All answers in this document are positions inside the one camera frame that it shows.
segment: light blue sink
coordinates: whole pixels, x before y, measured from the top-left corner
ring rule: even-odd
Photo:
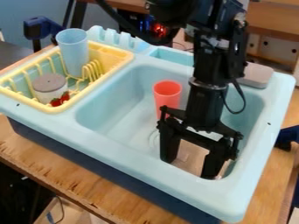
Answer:
[[[177,59],[164,57],[164,50],[153,52],[153,57],[136,55],[129,65],[61,114],[48,115],[22,103],[17,106],[20,102],[3,94],[0,111],[223,221],[240,221],[275,143],[295,80],[275,73],[266,89],[242,87],[246,110],[240,115],[224,111],[222,116],[223,123],[245,136],[239,157],[229,164],[222,179],[206,180],[158,157],[152,85],[163,79],[181,82],[184,92],[180,108],[184,109],[193,70],[186,66],[190,65],[188,53],[181,52],[186,57],[179,65],[174,63]],[[242,105],[233,87],[227,102],[234,109]]]

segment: strawberry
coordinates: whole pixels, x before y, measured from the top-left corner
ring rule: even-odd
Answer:
[[[71,99],[70,94],[68,94],[68,91],[66,91],[60,98],[61,103],[67,102]]]
[[[50,103],[53,107],[58,107],[61,105],[61,100],[58,98],[55,98],[55,99],[52,99],[52,101]]]

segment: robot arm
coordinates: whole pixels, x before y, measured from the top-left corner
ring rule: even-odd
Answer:
[[[122,27],[153,45],[164,45],[176,36],[179,28],[194,27],[194,74],[185,110],[161,107],[160,158],[171,163],[178,153],[181,139],[206,148],[202,178],[216,177],[228,159],[238,155],[241,133],[220,121],[223,108],[238,114],[246,107],[246,99],[236,81],[244,77],[247,35],[245,21],[248,0],[147,0],[149,13],[170,28],[164,38],[141,33],[122,19],[104,0],[95,0]],[[233,112],[226,104],[228,84],[236,87],[244,100],[244,108]],[[218,141],[190,131],[215,132]]]

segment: light blue cup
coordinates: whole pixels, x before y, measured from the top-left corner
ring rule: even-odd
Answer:
[[[67,29],[59,32],[56,40],[67,72],[72,77],[80,78],[82,67],[89,61],[87,33],[81,29]]]

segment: dish rack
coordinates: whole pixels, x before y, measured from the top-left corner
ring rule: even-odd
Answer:
[[[112,46],[88,41],[89,62],[82,67],[81,78],[72,77],[66,70],[60,49],[50,51],[28,65],[8,73],[0,79],[0,93],[25,103],[48,114],[63,112],[70,108],[84,95],[92,91],[107,77],[128,64],[134,54]],[[53,107],[50,103],[38,101],[32,88],[32,82],[43,74],[61,74],[66,77],[71,99],[61,106]]]

